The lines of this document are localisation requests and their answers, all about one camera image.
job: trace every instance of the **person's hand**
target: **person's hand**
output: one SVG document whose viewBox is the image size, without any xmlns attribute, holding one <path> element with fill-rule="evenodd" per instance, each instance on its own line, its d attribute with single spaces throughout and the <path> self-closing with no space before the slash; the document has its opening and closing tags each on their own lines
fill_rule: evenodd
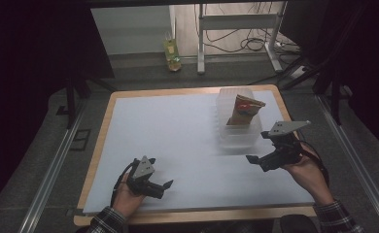
<svg viewBox="0 0 379 233">
<path fill-rule="evenodd" d="M 126 185 L 126 179 L 128 178 L 128 173 L 126 173 L 120 186 L 118 188 L 117 196 L 114 200 L 114 208 L 116 211 L 120 212 L 125 217 L 130 217 L 135 211 L 141 206 L 142 201 L 144 200 L 144 195 L 135 195 Z"/>
<path fill-rule="evenodd" d="M 302 146 L 305 150 L 311 151 L 305 145 Z M 282 168 L 287 170 L 293 179 L 313 196 L 317 205 L 324 206 L 334 202 L 323 173 L 309 157 L 304 155 L 298 163 L 285 165 Z"/>
</svg>

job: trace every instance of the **wooden border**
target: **wooden border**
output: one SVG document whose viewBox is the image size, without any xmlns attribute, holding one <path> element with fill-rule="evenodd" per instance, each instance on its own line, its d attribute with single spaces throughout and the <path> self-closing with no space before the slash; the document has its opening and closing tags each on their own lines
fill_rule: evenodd
<svg viewBox="0 0 379 233">
<path fill-rule="evenodd" d="M 78 209 L 82 210 L 85 206 L 87 196 L 92 187 L 96 169 L 98 167 L 101 153 L 104 148 L 105 138 L 111 122 L 113 109 L 118 98 L 148 97 L 148 96 L 165 96 L 165 95 L 187 95 L 187 94 L 209 94 L 219 93 L 222 87 L 248 87 L 252 91 L 270 90 L 274 94 L 280 112 L 284 120 L 291 120 L 286 105 L 281 97 L 278 88 L 275 85 L 246 85 L 246 86 L 221 86 L 221 87 L 201 87 L 201 88 L 180 88 L 180 89 L 158 89 L 158 90 L 135 90 L 135 91 L 118 91 L 111 95 L 105 113 L 101 129 L 96 141 L 95 150 L 89 164 L 86 174 L 84 187 L 78 202 Z M 289 214 L 302 214 L 314 216 L 312 206 L 295 206 L 295 207 L 277 207 L 277 208 L 255 208 L 243 210 L 219 210 L 219 211 L 194 211 L 194 212 L 175 212 L 175 213 L 137 213 L 132 216 L 129 224 L 150 224 L 150 223 L 170 223 L 170 222 L 196 222 L 196 221 L 213 221 L 213 220 L 240 220 L 240 219 L 262 219 L 275 218 Z M 78 226 L 90 224 L 92 216 L 74 216 L 74 223 Z"/>
</svg>

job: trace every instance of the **transparent plastic box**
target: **transparent plastic box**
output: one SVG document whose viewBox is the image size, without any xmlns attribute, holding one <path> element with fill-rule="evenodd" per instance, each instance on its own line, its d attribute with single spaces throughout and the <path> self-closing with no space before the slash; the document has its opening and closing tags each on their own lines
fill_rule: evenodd
<svg viewBox="0 0 379 233">
<path fill-rule="evenodd" d="M 250 148 L 262 131 L 259 112 L 249 125 L 226 125 L 232 117 L 237 94 L 253 98 L 253 92 L 247 87 L 223 87 L 217 98 L 217 115 L 221 145 L 224 148 Z"/>
</svg>

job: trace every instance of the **plaid sleeve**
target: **plaid sleeve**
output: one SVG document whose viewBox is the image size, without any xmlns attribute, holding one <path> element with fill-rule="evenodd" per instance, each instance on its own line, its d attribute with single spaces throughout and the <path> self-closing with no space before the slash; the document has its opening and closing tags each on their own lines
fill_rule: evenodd
<svg viewBox="0 0 379 233">
<path fill-rule="evenodd" d="M 122 232 L 125 217 L 111 207 L 105 207 L 102 212 L 90 222 L 88 233 L 118 233 Z"/>
<path fill-rule="evenodd" d="M 327 206 L 314 206 L 320 221 L 320 227 L 326 233 L 362 233 L 362 227 L 356 224 L 340 201 Z"/>
</svg>

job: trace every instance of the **metal bar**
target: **metal bar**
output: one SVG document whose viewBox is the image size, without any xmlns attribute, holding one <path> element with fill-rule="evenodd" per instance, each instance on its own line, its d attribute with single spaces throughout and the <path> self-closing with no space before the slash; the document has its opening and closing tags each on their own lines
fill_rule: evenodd
<svg viewBox="0 0 379 233">
<path fill-rule="evenodd" d="M 267 15 L 229 15 L 205 16 L 204 30 L 272 28 L 276 22 L 276 14 Z"/>
<path fill-rule="evenodd" d="M 80 103 L 78 104 L 78 114 L 75 118 L 73 127 L 66 130 L 64 138 L 61 144 L 59 145 L 59 148 L 50 164 L 50 167 L 46 175 L 44 176 L 44 179 L 42 180 L 37 193 L 35 194 L 35 197 L 31 203 L 31 206 L 28 209 L 28 212 L 26 213 L 25 218 L 23 219 L 22 225 L 18 231 L 19 233 L 34 232 L 38 224 L 39 218 L 41 217 L 41 213 L 45 208 L 48 198 L 50 197 L 53 185 L 62 167 L 63 161 L 66 157 L 67 151 L 69 150 L 72 139 L 75 136 L 75 132 L 77 131 L 78 126 L 80 125 L 81 119 L 84 115 L 86 104 L 86 99 L 80 100 Z"/>
<path fill-rule="evenodd" d="M 335 134 L 335 137 L 340 142 L 341 147 L 344 149 L 344 152 L 347 155 L 347 158 L 349 159 L 354 172 L 359 178 L 365 193 L 369 197 L 373 207 L 375 208 L 375 211 L 379 216 L 379 188 L 375 184 L 374 180 L 369 176 L 367 170 L 365 169 L 362 161 L 357 154 L 357 151 L 354 149 L 353 145 L 345 134 L 345 131 L 335 122 L 329 113 L 329 106 L 326 98 L 316 95 L 316 99 L 319 101 L 320 106 L 324 111 L 327 122 Z"/>
<path fill-rule="evenodd" d="M 204 54 L 204 18 L 202 14 L 202 4 L 199 4 L 198 14 L 198 74 L 205 74 L 205 54 Z"/>
<path fill-rule="evenodd" d="M 275 73 L 281 73 L 283 71 L 283 68 L 280 62 L 278 61 L 278 58 L 275 55 L 274 44 L 277 39 L 278 31 L 280 30 L 281 22 L 283 21 L 283 16 L 284 16 L 284 11 L 286 10 L 286 6 L 287 6 L 287 2 L 283 2 L 283 5 L 281 5 L 280 10 L 278 11 L 275 17 L 275 23 L 272 26 L 273 29 L 271 33 L 271 38 L 269 39 L 269 42 L 265 43 L 265 49 L 268 53 L 271 64 L 274 67 Z"/>
</svg>

